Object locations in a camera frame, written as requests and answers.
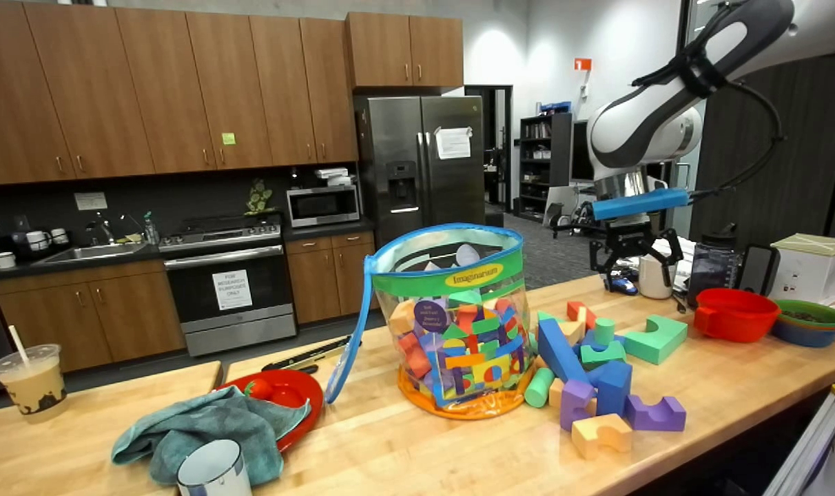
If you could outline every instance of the stainless steel refrigerator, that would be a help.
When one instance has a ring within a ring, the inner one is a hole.
[[[410,229],[485,220],[480,95],[359,95],[365,208],[379,243]]]

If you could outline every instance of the drink cup with straw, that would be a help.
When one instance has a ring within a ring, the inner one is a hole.
[[[15,324],[8,335],[16,351],[0,358],[0,383],[8,398],[20,406],[26,422],[44,422],[66,406],[60,343],[26,346]]]

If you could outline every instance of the microwave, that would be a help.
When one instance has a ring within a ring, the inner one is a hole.
[[[292,187],[288,189],[289,226],[333,226],[361,220],[361,194],[355,183]]]

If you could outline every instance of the cloth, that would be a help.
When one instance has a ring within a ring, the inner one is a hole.
[[[308,411],[308,402],[283,406],[230,386],[139,418],[115,437],[110,457],[115,464],[153,457],[153,480],[175,485],[190,452],[215,437],[234,437],[242,445],[250,485],[266,485],[283,470],[279,437],[292,431]]]

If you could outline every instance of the straw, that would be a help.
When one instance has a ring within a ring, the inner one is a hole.
[[[29,349],[23,346],[20,329],[15,324],[8,324],[12,342],[20,349],[26,367],[31,364]]]

